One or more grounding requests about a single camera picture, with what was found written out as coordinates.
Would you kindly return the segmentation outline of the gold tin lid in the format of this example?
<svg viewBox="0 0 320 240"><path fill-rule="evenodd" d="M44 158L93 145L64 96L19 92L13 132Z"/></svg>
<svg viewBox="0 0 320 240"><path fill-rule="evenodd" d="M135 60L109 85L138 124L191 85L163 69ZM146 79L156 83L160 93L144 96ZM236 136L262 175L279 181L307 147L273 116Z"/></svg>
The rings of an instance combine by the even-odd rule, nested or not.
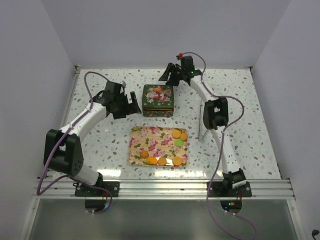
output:
<svg viewBox="0 0 320 240"><path fill-rule="evenodd" d="M144 111L172 111L174 109L174 89L170 85L145 84L142 91Z"/></svg>

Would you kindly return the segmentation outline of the metal tongs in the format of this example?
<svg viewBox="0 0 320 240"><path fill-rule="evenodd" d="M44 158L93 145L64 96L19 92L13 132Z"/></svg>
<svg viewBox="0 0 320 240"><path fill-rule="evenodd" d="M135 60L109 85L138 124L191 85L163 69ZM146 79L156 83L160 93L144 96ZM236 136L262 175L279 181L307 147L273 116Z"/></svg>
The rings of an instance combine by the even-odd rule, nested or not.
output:
<svg viewBox="0 0 320 240"><path fill-rule="evenodd" d="M208 129L204 125L203 115L204 115L204 103L200 104L200 112L199 112L199 124L198 124L198 141L202 141L206 136Z"/></svg>

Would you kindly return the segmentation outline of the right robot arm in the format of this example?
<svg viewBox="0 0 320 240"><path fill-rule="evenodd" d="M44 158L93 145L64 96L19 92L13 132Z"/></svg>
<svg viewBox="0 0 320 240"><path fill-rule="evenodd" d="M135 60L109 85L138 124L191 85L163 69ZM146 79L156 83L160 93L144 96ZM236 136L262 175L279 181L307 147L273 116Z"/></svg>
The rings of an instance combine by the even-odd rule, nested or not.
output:
<svg viewBox="0 0 320 240"><path fill-rule="evenodd" d="M204 70L195 68L191 52L176 56L178 63L169 63L159 78L166 85L177 87L180 81L186 82L200 96L203 106L203 125L209 130L219 148L218 166L222 166L222 189L227 196L235 196L247 182L245 174L236 159L231 140L226 130L244 115L244 104L233 96L217 95L204 80ZM229 122L228 99L237 101L241 106L240 116Z"/></svg>

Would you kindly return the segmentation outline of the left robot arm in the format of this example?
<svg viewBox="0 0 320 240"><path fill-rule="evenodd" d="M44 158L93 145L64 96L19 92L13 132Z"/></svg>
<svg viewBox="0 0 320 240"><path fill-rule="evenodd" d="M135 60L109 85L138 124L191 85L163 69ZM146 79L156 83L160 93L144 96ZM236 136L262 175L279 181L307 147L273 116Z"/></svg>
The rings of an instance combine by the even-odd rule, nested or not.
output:
<svg viewBox="0 0 320 240"><path fill-rule="evenodd" d="M89 95L89 103L79 116L59 130L47 132L41 179L51 169L85 184L92 196L101 195L104 190L101 174L84 163L82 142L109 115L117 120L139 113L135 92L127 95L123 84L107 81L103 90Z"/></svg>

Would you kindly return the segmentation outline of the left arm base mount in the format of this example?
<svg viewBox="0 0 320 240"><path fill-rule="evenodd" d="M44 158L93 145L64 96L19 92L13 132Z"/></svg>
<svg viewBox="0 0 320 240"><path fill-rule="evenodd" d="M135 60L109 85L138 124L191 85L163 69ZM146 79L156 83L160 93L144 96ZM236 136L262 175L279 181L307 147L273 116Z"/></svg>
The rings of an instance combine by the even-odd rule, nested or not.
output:
<svg viewBox="0 0 320 240"><path fill-rule="evenodd" d="M102 181L98 185L89 186L84 183L75 182L74 195L76 197L118 197L120 191L120 182Z"/></svg>

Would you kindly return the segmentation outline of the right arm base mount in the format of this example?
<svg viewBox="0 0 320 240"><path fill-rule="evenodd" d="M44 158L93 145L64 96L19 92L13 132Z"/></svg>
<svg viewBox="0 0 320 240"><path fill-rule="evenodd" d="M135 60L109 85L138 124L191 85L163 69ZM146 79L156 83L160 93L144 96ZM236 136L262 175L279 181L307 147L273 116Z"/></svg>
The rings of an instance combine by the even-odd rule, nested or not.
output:
<svg viewBox="0 0 320 240"><path fill-rule="evenodd" d="M244 185L236 188L227 187L222 181L213 181L208 192L210 198L250 198L253 196L248 181Z"/></svg>

